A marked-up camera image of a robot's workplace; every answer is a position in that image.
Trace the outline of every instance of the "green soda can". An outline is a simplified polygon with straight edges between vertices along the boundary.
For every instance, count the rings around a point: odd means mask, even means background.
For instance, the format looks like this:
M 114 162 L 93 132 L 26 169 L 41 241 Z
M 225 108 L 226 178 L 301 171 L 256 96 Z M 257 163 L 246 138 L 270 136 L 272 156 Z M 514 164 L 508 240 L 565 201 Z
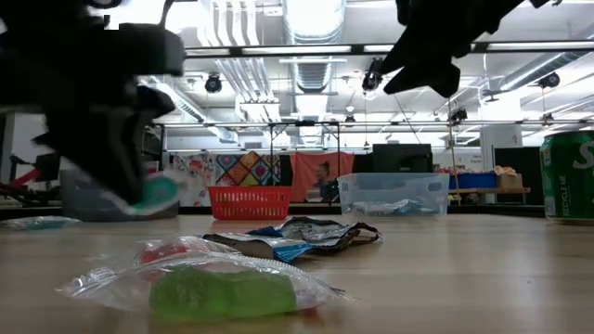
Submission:
M 594 224 L 594 131 L 545 137 L 540 168 L 545 214 L 560 224 Z

